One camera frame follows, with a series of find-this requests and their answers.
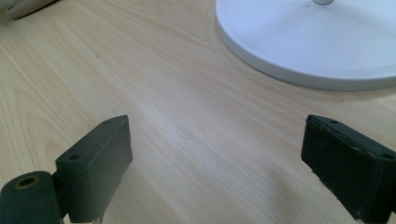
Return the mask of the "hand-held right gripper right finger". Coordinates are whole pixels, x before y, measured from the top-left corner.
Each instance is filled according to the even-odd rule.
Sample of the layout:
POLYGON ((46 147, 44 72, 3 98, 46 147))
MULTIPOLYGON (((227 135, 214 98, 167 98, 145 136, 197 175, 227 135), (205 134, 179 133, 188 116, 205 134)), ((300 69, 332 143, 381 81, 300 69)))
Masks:
POLYGON ((396 213, 395 151, 337 120, 310 115, 301 157, 357 220, 386 223, 396 213))

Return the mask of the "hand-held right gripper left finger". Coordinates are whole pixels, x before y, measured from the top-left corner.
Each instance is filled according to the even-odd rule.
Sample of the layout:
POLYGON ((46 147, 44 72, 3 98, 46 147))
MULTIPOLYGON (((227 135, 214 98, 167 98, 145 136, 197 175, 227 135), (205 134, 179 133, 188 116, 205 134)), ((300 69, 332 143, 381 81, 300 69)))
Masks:
POLYGON ((103 217, 123 174, 133 160, 129 119, 107 119, 56 161, 60 181, 70 186, 67 209, 73 223, 103 217))

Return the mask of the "white round lamp base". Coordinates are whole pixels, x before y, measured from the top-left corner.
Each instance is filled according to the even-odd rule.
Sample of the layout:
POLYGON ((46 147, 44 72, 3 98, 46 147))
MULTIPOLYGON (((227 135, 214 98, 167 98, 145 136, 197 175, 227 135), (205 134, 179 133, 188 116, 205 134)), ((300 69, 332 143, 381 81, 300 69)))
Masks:
POLYGON ((396 0, 216 0, 216 25, 241 60, 310 88, 396 87, 396 0))

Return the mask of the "pale beige object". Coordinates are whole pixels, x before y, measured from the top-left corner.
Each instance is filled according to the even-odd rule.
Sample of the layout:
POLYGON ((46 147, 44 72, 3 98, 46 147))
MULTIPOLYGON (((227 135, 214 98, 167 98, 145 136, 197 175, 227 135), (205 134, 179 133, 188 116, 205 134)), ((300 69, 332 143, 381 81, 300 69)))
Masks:
POLYGON ((0 0, 0 22, 28 16, 56 1, 58 0, 0 0))

